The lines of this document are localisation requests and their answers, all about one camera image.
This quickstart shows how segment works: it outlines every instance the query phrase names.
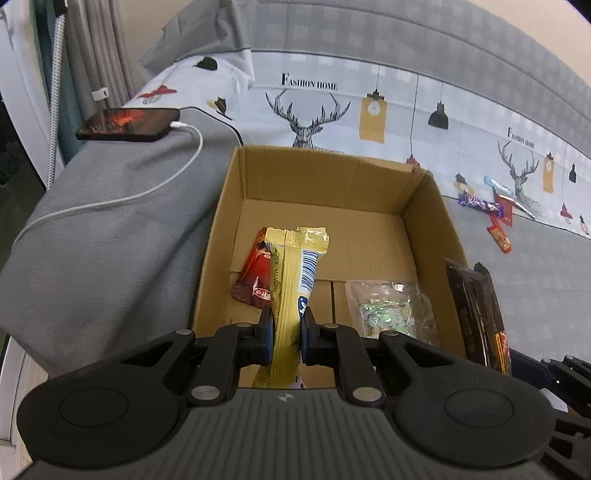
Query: dark brown snack package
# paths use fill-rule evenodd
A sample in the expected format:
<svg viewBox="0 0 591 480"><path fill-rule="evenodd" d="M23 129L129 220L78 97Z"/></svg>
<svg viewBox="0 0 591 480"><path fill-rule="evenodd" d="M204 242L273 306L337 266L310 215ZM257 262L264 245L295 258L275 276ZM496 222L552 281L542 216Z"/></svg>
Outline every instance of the dark brown snack package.
<svg viewBox="0 0 591 480"><path fill-rule="evenodd" d="M507 343L505 325L503 324L501 308L499 307L499 301L496 298L495 286L492 283L491 273L480 262L474 265L474 271L484 276L482 283L485 290L486 299L490 303L492 310L493 330L495 332L495 346L498 350L498 357L501 359L501 372L506 375L511 375L511 357L509 356L509 344Z"/></svg>
<svg viewBox="0 0 591 480"><path fill-rule="evenodd" d="M470 270L447 260L446 272L467 358L510 375L509 347L489 271L482 264Z"/></svg>

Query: chocolate bar wrapper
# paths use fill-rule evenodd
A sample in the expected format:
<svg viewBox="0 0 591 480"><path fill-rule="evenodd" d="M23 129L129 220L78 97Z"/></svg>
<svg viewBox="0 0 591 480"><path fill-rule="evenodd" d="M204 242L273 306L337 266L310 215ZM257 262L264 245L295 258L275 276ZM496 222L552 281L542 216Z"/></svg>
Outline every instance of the chocolate bar wrapper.
<svg viewBox="0 0 591 480"><path fill-rule="evenodd" d="M503 205L500 203L480 200L477 197L468 195L466 192L464 192L464 194L460 197L458 203L463 207L470 207L480 210L481 212L490 213L491 215L495 215L498 218L503 218L505 216L505 207L503 207Z"/></svg>
<svg viewBox="0 0 591 480"><path fill-rule="evenodd" d="M485 290L486 298L491 304L492 319L494 322L494 338L495 345L498 350L499 358L501 361L501 372L505 375L511 375L511 356L509 354L509 344L507 342L507 335L505 333L505 325L503 323L503 317L501 315L501 308L499 307L499 301L496 298L495 286L492 282L491 273L488 269L478 262L474 265L474 270L481 273L483 278L483 288Z"/></svg>
<svg viewBox="0 0 591 480"><path fill-rule="evenodd" d="M510 375L505 328L488 270L482 264L477 264L475 271L452 260L446 262L467 358Z"/></svg>

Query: charging cable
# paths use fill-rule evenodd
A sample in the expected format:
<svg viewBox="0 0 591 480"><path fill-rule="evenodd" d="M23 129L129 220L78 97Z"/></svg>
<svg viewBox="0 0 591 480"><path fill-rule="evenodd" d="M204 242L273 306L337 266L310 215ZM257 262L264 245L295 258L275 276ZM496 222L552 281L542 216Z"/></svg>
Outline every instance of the charging cable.
<svg viewBox="0 0 591 480"><path fill-rule="evenodd" d="M64 50L64 36L66 29L67 0L54 0L56 13L56 27L53 35L53 54L51 56L51 88L49 98L49 159L47 162L47 190L56 178L57 133L60 123L60 89L61 89L61 61Z"/></svg>
<svg viewBox="0 0 591 480"><path fill-rule="evenodd" d="M123 198L114 199L114 200L105 200L104 202L87 203L86 205L78 205L76 207L70 207L70 208L66 208L64 210L59 210L58 212L53 212L53 213L48 213L47 215L43 215L42 217L39 217L39 218L33 220L31 223L25 225L25 227L21 230L21 232L17 235L14 242L12 243L12 247L14 248L14 246L17 244L17 242L21 239L21 237L25 233L27 233L31 228L33 228L35 225L38 225L41 222L44 222L46 220L49 220L51 218L55 218L58 216L66 215L68 213L79 212L81 210L94 210L94 209L103 208L103 207L110 207L113 205L121 205L122 203L130 202L132 200L137 200L139 198L145 197L146 195L149 195L150 193L153 193L156 190L159 190L162 187L164 187L165 185L168 185L170 182L172 182L181 173L183 173L185 170L187 170L193 164L193 162L199 156L199 154L201 153L201 150L203 148L203 135L201 134L201 132L199 131L198 128L194 127L193 125L185 124L182 122L172 122L170 124L170 128L188 128L190 130L193 130L199 136L199 146L197 148L197 151L193 154L191 159L187 163L185 163L185 165L182 166L182 168L179 169L174 175L167 178L163 182L158 183L156 186L154 186L148 190L145 190L144 192L136 193L135 195L130 195L129 197L123 197Z"/></svg>

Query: cardboard flap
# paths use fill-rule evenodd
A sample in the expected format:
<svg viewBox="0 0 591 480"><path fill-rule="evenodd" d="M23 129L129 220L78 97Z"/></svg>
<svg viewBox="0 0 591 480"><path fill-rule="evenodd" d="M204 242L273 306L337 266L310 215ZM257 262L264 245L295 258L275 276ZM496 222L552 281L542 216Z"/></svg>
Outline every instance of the cardboard flap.
<svg viewBox="0 0 591 480"><path fill-rule="evenodd" d="M241 164L246 198L378 213L400 213L424 175L404 163L283 147L247 146Z"/></svg>
<svg viewBox="0 0 591 480"><path fill-rule="evenodd" d="M374 158L360 158L344 208L399 214L425 175L421 168Z"/></svg>
<svg viewBox="0 0 591 480"><path fill-rule="evenodd" d="M224 305L228 296L228 272L232 260L230 252L241 211L240 172L235 152L217 204L201 269L194 313L194 318L199 319L199 322L193 325L193 330L200 336L213 335L224 324L225 312L220 306Z"/></svg>
<svg viewBox="0 0 591 480"><path fill-rule="evenodd" d="M466 265L439 188L431 174L423 178L402 215L413 251L421 290L433 306L441 346L465 357L456 305L446 275L446 258Z"/></svg>

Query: phone screen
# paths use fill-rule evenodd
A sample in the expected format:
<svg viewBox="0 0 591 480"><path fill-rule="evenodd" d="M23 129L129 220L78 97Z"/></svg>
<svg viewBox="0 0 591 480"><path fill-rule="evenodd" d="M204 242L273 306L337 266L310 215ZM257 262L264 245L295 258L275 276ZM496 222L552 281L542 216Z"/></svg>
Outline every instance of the phone screen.
<svg viewBox="0 0 591 480"><path fill-rule="evenodd" d="M116 108L96 112L76 132L80 140L151 142L166 135L179 119L174 108Z"/></svg>

